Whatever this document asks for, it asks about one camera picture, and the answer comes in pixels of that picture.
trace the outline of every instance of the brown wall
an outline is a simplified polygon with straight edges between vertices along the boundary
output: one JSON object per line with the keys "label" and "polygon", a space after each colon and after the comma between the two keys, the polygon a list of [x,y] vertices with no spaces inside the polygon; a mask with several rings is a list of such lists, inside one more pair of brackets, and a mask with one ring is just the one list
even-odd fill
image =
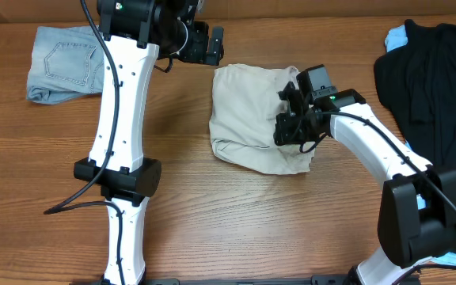
{"label": "brown wall", "polygon": [[[86,0],[96,14],[96,0]],[[207,0],[203,19],[432,15],[456,13],[456,0]],[[84,21],[79,0],[0,0],[0,22]]]}

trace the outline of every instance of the black cloth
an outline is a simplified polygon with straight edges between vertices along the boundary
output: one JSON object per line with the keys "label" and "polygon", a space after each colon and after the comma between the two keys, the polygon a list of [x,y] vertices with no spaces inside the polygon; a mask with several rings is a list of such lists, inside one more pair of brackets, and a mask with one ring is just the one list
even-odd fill
{"label": "black cloth", "polygon": [[379,100],[418,155],[456,169],[456,25],[405,30],[408,44],[374,65]]}

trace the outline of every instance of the denim pocket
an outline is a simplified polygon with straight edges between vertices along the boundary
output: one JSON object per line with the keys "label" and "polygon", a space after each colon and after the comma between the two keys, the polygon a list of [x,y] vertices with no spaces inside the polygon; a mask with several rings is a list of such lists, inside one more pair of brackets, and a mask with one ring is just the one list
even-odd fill
{"label": "denim pocket", "polygon": [[45,74],[80,86],[87,84],[90,58],[96,46],[88,44],[57,43],[45,57]]}

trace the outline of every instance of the beige fabric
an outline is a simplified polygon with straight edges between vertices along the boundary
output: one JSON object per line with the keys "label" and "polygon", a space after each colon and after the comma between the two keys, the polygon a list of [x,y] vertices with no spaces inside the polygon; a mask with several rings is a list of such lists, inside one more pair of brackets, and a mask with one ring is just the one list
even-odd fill
{"label": "beige fabric", "polygon": [[276,115],[286,110],[277,92],[296,83],[298,70],[232,64],[215,71],[212,117],[209,123],[214,155],[266,174],[310,171],[314,152],[301,154],[298,146],[276,146]]}

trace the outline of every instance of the wooden table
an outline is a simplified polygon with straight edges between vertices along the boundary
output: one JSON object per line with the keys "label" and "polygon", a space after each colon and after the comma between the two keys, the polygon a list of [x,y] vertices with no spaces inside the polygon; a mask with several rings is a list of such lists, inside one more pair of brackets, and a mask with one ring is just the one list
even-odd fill
{"label": "wooden table", "polygon": [[[399,134],[378,102],[373,64],[385,53],[388,30],[404,19],[209,24],[225,28],[223,66],[301,70],[323,63],[339,89],[358,90]],[[456,16],[414,19],[456,24]],[[37,26],[0,25],[0,284],[97,279],[108,257],[104,208],[42,215],[83,185],[72,169],[93,144],[100,97],[56,106],[25,100]],[[162,161],[163,174],[147,208],[148,277],[307,277],[345,273],[367,259],[378,247],[381,190],[374,178],[332,139],[319,146],[310,173],[294,176],[262,175],[214,157],[208,130],[213,70],[177,63],[169,74],[154,72],[150,83],[145,152]],[[95,187],[80,201],[100,198]],[[427,270],[422,280],[456,284],[456,272]]]}

